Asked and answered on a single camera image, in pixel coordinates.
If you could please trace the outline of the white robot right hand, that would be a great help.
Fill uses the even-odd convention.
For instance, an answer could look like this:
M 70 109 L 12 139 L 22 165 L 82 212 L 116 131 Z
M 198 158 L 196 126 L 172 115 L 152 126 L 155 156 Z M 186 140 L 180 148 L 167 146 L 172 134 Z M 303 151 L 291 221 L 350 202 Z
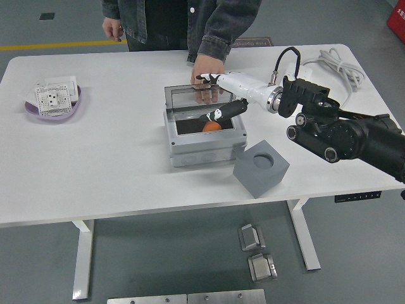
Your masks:
M 216 84 L 237 97 L 235 101 L 201 115 L 199 119 L 203 122 L 221 122 L 231 119 L 247 111 L 247 106 L 250 103 L 257 103 L 270 113 L 278 112 L 283 92 L 283 88 L 279 85 L 268 85 L 250 75 L 239 72 L 205 73 L 197 78 L 202 79 L 205 83 Z

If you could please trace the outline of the person's right hand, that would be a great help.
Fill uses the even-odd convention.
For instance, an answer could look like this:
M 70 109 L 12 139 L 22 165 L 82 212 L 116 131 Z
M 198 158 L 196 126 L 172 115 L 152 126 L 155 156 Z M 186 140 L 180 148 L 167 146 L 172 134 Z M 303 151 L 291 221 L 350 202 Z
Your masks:
M 114 42 L 121 42 L 123 36 L 122 21 L 105 17 L 102 28 L 106 37 Z

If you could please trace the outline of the person's left hand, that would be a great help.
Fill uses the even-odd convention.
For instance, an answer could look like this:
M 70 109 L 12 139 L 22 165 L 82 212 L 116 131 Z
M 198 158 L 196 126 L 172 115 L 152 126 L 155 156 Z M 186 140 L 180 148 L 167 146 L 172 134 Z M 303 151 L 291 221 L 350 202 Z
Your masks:
M 194 67 L 192 69 L 190 83 L 200 89 L 203 87 L 203 81 L 198 79 L 197 76 L 205 73 L 223 74 L 225 73 L 224 63 L 221 60 L 212 58 L 205 54 L 198 54 Z M 218 90 L 212 91 L 197 91 L 197 103 L 216 103 L 218 101 Z

